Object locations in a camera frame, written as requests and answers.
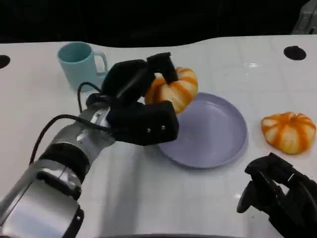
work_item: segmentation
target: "table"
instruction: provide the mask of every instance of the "table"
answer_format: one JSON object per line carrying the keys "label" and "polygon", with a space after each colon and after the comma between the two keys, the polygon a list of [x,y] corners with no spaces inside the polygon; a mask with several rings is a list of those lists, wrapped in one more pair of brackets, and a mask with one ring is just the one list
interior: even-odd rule
{"label": "table", "polygon": [[[218,169],[192,171],[172,163],[157,146],[118,142],[94,162],[83,184],[80,204],[85,210],[78,237],[144,233],[198,233],[248,238],[280,238],[266,214],[236,205],[250,177],[246,165],[270,151],[317,180],[317,143],[298,156],[270,147],[260,120],[278,112],[307,114],[317,123],[317,37],[260,36],[217,38],[186,46],[117,49],[92,45],[105,52],[109,66],[171,52],[176,66],[192,68],[199,91],[226,98],[243,114],[249,145],[236,162]],[[78,114],[71,91],[56,59],[65,43],[1,44],[0,55],[11,63],[0,69],[0,197],[22,175],[34,142],[55,115]],[[283,50],[297,45],[307,58],[292,61]],[[96,58],[101,69],[102,62]],[[39,148],[70,121],[57,122]]]}

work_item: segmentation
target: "light blue mug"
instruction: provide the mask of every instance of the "light blue mug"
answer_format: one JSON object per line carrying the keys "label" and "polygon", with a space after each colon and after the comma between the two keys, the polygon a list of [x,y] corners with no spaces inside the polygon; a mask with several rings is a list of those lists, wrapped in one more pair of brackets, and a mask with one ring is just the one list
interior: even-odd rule
{"label": "light blue mug", "polygon": [[[101,56],[105,64],[103,72],[97,72],[94,56]],[[90,82],[100,87],[107,74],[106,56],[102,52],[94,52],[84,42],[72,42],[64,45],[57,53],[59,63],[64,70],[70,86],[77,90],[82,82]],[[91,88],[84,86],[82,91]]]}

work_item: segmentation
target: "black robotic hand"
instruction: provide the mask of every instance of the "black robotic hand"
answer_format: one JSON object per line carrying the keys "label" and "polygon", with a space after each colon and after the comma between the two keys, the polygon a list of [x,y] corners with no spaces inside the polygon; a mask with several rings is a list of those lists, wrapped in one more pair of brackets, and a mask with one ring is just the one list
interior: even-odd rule
{"label": "black robotic hand", "polygon": [[[245,169],[252,181],[245,188],[237,212],[250,206],[269,215],[285,238],[317,237],[317,184],[277,155],[253,160]],[[289,188],[284,194],[280,183]]]}
{"label": "black robotic hand", "polygon": [[147,61],[116,63],[101,92],[88,98],[87,107],[96,102],[110,105],[106,120],[116,131],[112,134],[116,141],[145,146],[177,138],[179,125],[171,102],[149,105],[137,102],[150,88],[156,72],[165,78],[177,77],[170,53],[151,56]]}

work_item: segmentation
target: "mug handle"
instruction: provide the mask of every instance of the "mug handle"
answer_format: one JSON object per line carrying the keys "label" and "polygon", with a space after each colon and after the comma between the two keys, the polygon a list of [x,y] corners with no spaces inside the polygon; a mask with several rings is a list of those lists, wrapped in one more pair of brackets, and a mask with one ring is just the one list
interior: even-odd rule
{"label": "mug handle", "polygon": [[97,72],[97,75],[100,77],[105,77],[107,74],[107,60],[106,60],[106,56],[103,52],[94,52],[95,56],[100,56],[101,58],[103,58],[104,64],[105,64],[105,70],[103,72]]}

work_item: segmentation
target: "pumpkin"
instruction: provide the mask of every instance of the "pumpkin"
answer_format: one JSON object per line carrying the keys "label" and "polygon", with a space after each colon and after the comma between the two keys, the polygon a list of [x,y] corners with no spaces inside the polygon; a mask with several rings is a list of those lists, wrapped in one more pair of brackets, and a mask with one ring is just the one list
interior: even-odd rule
{"label": "pumpkin", "polygon": [[145,95],[145,103],[170,101],[176,113],[182,112],[198,91],[197,77],[190,68],[176,69],[177,81],[167,83],[162,75],[156,76]]}
{"label": "pumpkin", "polygon": [[299,154],[307,150],[316,133],[311,119],[293,112],[263,118],[261,129],[266,141],[286,154]]}

